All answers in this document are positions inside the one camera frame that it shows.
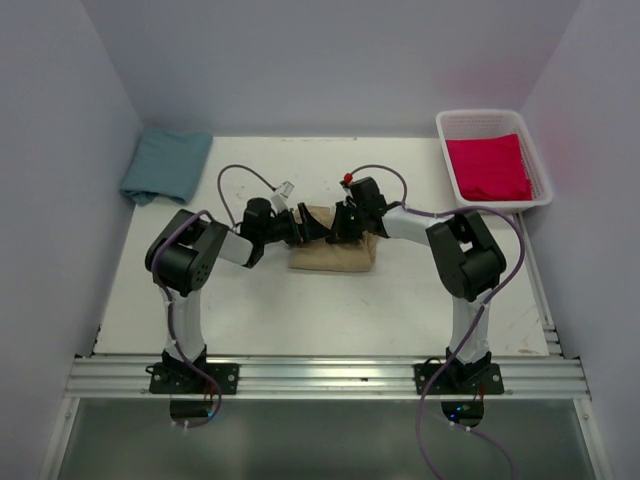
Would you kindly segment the beige t shirt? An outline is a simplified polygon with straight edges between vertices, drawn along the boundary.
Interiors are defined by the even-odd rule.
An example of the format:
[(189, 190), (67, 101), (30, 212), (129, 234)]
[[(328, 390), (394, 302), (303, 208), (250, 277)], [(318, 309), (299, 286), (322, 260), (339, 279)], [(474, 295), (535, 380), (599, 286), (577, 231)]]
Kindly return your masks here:
[(307, 271), (365, 273), (372, 270), (378, 238), (366, 233), (353, 244), (329, 244), (320, 239), (291, 249), (288, 267)]

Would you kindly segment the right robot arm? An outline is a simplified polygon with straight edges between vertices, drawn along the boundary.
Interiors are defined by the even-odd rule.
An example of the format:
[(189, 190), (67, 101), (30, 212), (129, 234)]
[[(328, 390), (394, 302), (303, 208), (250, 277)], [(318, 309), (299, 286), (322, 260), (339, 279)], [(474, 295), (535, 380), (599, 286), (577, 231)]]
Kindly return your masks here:
[(406, 240), (427, 247), (438, 277), (452, 297), (452, 335), (446, 349), (445, 379), (468, 392), (491, 363), (488, 342), (490, 294), (506, 270), (506, 259), (481, 215), (456, 213), (437, 220), (388, 203), (371, 177), (341, 181), (347, 196), (335, 206), (329, 243), (355, 241), (365, 234)]

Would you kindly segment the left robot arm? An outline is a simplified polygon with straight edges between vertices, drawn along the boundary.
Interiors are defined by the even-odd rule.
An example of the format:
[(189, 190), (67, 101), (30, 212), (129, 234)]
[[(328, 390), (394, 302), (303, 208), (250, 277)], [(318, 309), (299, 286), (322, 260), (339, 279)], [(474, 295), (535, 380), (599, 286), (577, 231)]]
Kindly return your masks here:
[(323, 239), (330, 229), (315, 219), (305, 204), (277, 213), (269, 200), (252, 198), (239, 231), (215, 220), (208, 211), (180, 209), (149, 247), (145, 268), (162, 292), (168, 340), (162, 364), (185, 392), (201, 390), (208, 379), (206, 343), (201, 330), (200, 293), (218, 260), (253, 268), (265, 246), (290, 247)]

